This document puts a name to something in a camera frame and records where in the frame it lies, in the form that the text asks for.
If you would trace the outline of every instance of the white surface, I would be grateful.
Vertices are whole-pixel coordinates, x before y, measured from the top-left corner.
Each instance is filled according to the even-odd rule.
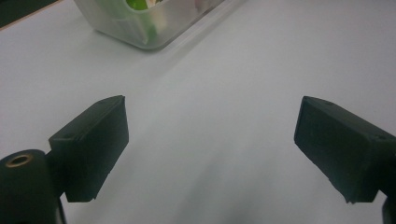
[[[396,134],[395,42],[394,0],[247,0],[158,52],[64,0],[0,32],[0,157],[123,94],[130,143],[68,223],[381,223],[384,195],[346,204],[293,133],[310,95]]]

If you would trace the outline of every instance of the plastic container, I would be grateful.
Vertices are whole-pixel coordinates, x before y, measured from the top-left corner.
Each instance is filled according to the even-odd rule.
[[[145,10],[131,8],[126,0],[74,1],[94,29],[141,49],[157,49],[223,0],[163,0]]]

